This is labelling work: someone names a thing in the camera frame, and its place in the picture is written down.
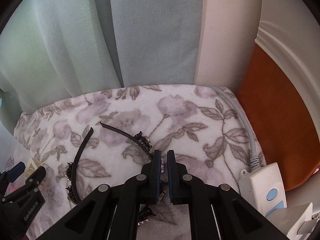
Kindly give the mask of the black flower headband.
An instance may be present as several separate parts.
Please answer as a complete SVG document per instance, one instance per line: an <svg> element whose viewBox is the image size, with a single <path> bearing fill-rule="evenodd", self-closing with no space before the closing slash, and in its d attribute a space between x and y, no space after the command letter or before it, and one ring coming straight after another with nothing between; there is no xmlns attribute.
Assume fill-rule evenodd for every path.
<svg viewBox="0 0 320 240"><path fill-rule="evenodd" d="M170 146L174 140L175 128L171 127L170 121L166 118L156 125L154 122L140 120L137 118L126 118L123 120L114 119L110 125L133 135L139 131L150 132L149 139L155 144L155 149L163 152ZM76 151L79 149L85 136L89 132L90 126L82 125L73 130L70 125L64 124L61 135L55 132L57 138L63 140L67 150L67 161L73 161ZM95 126L92 137L90 137L80 156L78 168L76 170L76 188L78 195L84 199L101 183L107 183L110 186L122 184L131 176L141 171L144 164L150 159L144 151L133 141L125 138L123 135L101 127ZM151 210L155 212L153 220L165 225L176 225L174 213L172 213L169 203L168 193L157 205L153 205Z"/></svg>

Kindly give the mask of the cream square hair clip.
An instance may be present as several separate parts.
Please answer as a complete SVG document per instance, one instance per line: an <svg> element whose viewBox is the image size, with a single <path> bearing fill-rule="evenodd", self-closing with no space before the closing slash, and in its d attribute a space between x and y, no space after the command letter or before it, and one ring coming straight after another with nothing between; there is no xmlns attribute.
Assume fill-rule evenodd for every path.
<svg viewBox="0 0 320 240"><path fill-rule="evenodd" d="M25 167L25 179L28 179L40 166L42 166L42 163L39 160L35 158L30 158Z"/></svg>

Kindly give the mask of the clear plastic storage bin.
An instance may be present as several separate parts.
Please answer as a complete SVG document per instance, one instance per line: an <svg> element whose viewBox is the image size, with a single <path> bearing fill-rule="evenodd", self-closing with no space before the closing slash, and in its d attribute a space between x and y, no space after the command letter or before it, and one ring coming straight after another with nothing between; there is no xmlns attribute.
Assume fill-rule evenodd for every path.
<svg viewBox="0 0 320 240"><path fill-rule="evenodd" d="M1 173L12 169L20 161L27 165L31 153L7 130L1 121Z"/></svg>

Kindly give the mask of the white power strip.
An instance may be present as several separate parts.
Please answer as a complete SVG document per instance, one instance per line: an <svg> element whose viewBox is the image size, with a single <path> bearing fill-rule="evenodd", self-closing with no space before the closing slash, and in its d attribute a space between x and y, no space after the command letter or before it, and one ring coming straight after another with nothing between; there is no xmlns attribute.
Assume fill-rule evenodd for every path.
<svg viewBox="0 0 320 240"><path fill-rule="evenodd" d="M217 94L226 99L238 114L249 138L251 150L249 165L251 172L240 172L239 189L241 196L256 208L263 216L270 215L276 209L287 207L283 180L277 163L261 166L255 144L255 133L243 109L223 90L214 87Z"/></svg>

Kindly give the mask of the mint green curtain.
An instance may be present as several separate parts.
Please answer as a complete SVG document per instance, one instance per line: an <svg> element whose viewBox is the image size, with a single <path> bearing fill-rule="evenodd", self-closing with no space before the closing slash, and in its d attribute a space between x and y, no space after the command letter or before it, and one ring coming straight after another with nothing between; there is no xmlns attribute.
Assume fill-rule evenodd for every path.
<svg viewBox="0 0 320 240"><path fill-rule="evenodd" d="M1 33L1 92L27 113L81 94L192 83L203 0L22 0Z"/></svg>

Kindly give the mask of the white chair with beige cover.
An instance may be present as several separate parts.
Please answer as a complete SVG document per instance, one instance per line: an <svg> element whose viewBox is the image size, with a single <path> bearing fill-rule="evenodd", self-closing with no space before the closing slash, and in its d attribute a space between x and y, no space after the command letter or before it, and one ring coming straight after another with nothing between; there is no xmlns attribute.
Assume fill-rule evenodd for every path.
<svg viewBox="0 0 320 240"><path fill-rule="evenodd" d="M302 0L262 0L256 44L288 77L319 130L319 24Z"/></svg>

